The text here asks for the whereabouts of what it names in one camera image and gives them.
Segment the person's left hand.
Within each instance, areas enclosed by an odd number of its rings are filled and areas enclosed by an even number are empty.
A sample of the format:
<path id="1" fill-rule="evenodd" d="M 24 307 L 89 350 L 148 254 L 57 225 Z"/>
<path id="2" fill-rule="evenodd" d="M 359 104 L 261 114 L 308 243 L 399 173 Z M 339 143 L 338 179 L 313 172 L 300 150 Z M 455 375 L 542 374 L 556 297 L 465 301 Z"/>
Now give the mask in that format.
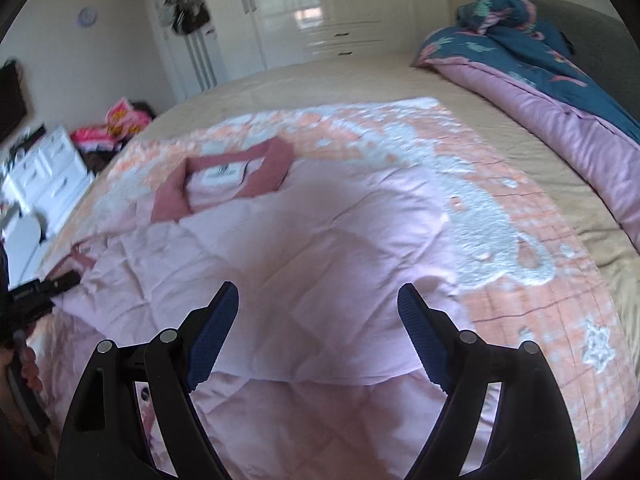
<path id="1" fill-rule="evenodd" d="M 18 350 L 21 361 L 21 375 L 25 379 L 26 385 L 35 392 L 41 392 L 43 383 L 39 377 L 39 367 L 36 364 L 35 351 L 27 344 Z M 1 397 L 6 398 L 11 394 L 8 380 L 6 379 L 6 368 L 13 361 L 14 350 L 6 347 L 0 348 L 1 360 Z"/>

